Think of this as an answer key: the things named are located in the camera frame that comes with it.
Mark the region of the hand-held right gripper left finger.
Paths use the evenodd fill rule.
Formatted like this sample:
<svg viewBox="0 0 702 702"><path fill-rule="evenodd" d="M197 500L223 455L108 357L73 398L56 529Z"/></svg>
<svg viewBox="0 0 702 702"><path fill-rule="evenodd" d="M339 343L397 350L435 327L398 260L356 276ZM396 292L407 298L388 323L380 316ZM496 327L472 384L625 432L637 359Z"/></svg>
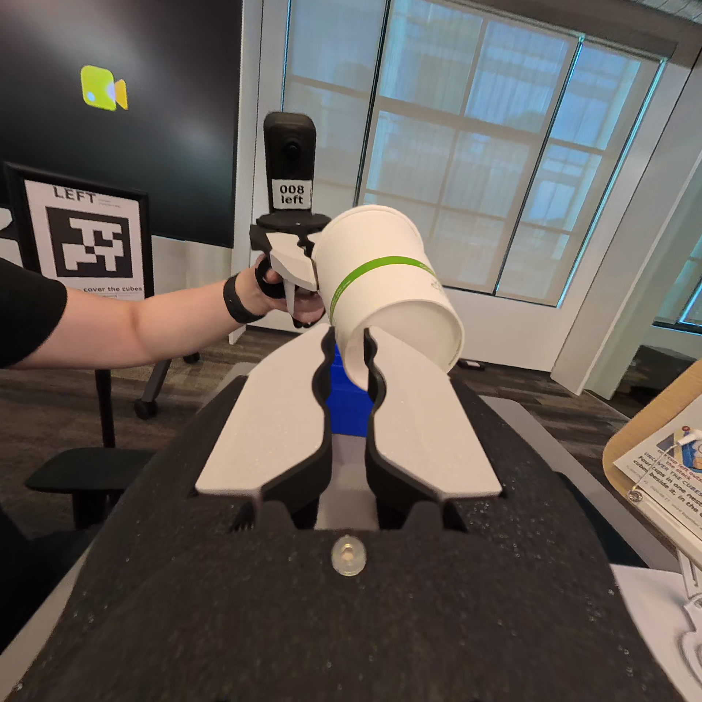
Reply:
<svg viewBox="0 0 702 702"><path fill-rule="evenodd" d="M335 333L318 324L279 347L245 378L204 464L201 495L313 501L331 479L327 399Z"/></svg>

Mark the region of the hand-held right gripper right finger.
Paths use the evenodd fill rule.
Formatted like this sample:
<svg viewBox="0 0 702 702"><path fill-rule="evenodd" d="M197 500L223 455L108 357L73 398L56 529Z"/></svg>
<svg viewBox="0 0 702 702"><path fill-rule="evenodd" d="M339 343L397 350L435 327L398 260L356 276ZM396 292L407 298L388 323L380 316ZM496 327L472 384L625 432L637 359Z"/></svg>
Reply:
<svg viewBox="0 0 702 702"><path fill-rule="evenodd" d="M502 485L448 374L379 327L364 330L366 478L380 501L490 498Z"/></svg>

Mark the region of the blue plastic bin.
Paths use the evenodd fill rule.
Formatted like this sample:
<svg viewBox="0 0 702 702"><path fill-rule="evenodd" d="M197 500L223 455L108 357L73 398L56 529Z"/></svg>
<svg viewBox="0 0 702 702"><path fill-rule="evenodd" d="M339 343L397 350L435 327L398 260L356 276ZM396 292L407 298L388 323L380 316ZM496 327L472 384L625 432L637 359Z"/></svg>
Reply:
<svg viewBox="0 0 702 702"><path fill-rule="evenodd" d="M331 391L327 399L333 434L366 438L373 401L358 388L343 367L338 346L330 367Z"/></svg>

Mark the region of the white paper cup green stripe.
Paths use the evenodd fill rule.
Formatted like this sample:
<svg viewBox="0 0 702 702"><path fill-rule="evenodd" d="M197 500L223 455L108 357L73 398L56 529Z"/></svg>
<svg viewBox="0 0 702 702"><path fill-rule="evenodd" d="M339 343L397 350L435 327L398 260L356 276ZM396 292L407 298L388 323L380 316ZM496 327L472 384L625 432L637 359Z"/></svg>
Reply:
<svg viewBox="0 0 702 702"><path fill-rule="evenodd" d="M378 204L351 208L322 230L312 260L345 373L357 387L368 387L368 327L387 331L445 373L456 364L463 324L408 216Z"/></svg>

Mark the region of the person's left forearm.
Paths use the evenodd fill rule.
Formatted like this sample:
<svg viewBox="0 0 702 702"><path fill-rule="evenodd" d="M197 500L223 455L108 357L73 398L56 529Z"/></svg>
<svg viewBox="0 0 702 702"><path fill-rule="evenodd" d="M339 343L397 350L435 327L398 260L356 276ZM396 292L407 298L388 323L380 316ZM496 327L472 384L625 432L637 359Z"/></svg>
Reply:
<svg viewBox="0 0 702 702"><path fill-rule="evenodd" d="M190 355L241 327L223 282L119 301L73 288L48 338L13 370L111 370Z"/></svg>

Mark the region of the black wrist watch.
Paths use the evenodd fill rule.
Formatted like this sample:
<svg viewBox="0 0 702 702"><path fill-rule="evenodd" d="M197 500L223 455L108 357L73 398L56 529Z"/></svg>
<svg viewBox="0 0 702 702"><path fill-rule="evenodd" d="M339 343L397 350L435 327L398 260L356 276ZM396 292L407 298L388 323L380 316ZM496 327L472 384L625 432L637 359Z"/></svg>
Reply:
<svg viewBox="0 0 702 702"><path fill-rule="evenodd" d="M241 298L236 290L236 283L241 272L231 276L223 286L223 300L230 316L241 326L252 324L259 321L267 314L254 314L248 310L241 301Z"/></svg>

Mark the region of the black wheeled cart leg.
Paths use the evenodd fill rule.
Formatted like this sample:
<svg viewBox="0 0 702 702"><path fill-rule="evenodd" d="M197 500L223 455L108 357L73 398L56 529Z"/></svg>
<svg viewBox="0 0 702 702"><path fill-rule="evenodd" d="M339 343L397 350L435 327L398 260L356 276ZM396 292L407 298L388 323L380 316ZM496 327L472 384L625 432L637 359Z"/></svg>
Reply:
<svg viewBox="0 0 702 702"><path fill-rule="evenodd" d="M193 372L192 369L197 368L197 364L200 363L200 361L200 352L184 356L180 365L176 368L178 372L176 373L176 379L178 381L189 380ZM163 389L172 363L173 361L171 359L167 359L154 365L142 395L133 403L134 412L138 419L148 421L158 414L159 406L157 399Z"/></svg>

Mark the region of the large black display screen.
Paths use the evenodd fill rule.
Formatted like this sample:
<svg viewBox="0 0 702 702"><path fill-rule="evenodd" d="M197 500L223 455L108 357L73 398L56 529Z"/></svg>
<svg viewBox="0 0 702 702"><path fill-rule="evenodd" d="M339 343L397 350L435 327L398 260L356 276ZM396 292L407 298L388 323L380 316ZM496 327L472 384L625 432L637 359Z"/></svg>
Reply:
<svg viewBox="0 0 702 702"><path fill-rule="evenodd" d="M242 1L2 1L1 162L148 194L233 248Z"/></svg>

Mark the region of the large white-framed window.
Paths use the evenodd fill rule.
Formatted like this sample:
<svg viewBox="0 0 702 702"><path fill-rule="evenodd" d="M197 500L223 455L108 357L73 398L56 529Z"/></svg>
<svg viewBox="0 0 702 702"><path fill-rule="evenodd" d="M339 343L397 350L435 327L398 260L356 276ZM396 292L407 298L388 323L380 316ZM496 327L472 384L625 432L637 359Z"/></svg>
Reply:
<svg viewBox="0 0 702 702"><path fill-rule="evenodd" d="M389 206L449 288L562 305L667 60L463 1L288 1L312 204Z"/></svg>

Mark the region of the framed marker sign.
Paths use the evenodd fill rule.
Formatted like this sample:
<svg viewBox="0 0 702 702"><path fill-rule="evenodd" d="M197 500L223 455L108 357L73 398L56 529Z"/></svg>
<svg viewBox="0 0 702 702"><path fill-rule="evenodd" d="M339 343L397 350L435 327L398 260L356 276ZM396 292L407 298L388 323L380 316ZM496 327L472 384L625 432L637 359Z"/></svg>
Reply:
<svg viewBox="0 0 702 702"><path fill-rule="evenodd" d="M25 268L106 298L153 296L145 192L8 162L3 172Z"/></svg>

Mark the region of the light wooden stand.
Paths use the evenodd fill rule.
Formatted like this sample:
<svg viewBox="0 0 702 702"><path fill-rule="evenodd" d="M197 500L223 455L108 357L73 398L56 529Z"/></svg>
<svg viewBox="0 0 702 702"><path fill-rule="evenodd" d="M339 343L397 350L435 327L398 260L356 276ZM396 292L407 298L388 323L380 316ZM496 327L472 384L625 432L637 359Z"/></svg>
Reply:
<svg viewBox="0 0 702 702"><path fill-rule="evenodd" d="M625 498L627 505L634 506L628 497L634 481L616 467L615 461L673 421L691 403L697 402L699 415L701 401L698 398L700 396L701 360L698 360L607 443L602 458L604 472L616 492Z"/></svg>

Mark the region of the printed instruction sheet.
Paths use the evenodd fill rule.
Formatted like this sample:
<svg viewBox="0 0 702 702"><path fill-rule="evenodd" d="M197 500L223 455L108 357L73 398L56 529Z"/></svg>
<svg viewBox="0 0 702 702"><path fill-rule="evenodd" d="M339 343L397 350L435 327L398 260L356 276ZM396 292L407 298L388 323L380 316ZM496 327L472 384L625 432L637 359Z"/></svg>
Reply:
<svg viewBox="0 0 702 702"><path fill-rule="evenodd" d="M676 419L615 461L644 499L636 509L701 560L701 429Z"/></svg>

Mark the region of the black shirt sleeve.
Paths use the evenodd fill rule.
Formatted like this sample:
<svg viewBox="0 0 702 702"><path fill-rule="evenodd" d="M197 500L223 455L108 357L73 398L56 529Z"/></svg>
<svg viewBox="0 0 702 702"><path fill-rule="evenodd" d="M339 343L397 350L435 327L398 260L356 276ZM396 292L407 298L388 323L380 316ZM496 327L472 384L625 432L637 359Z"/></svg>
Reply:
<svg viewBox="0 0 702 702"><path fill-rule="evenodd" d="M64 284L1 259L1 367L34 353L55 330L67 304Z"/></svg>

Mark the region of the white plastic lid tray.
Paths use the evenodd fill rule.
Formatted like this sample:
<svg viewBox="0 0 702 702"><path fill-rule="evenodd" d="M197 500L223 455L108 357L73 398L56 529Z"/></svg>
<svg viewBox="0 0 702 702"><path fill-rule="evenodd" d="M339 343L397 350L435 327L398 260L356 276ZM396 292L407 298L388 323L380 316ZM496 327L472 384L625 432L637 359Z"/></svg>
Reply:
<svg viewBox="0 0 702 702"><path fill-rule="evenodd" d="M701 589L684 576L611 565L626 608L658 667L685 701L701 700Z"/></svg>

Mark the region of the narrow glass window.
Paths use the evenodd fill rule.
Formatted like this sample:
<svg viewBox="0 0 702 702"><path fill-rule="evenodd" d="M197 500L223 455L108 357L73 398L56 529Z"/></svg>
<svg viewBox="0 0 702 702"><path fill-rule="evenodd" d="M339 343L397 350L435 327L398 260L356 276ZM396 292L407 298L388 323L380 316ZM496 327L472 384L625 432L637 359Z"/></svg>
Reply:
<svg viewBox="0 0 702 702"><path fill-rule="evenodd" d="M701 335L701 238L666 294L653 325Z"/></svg>

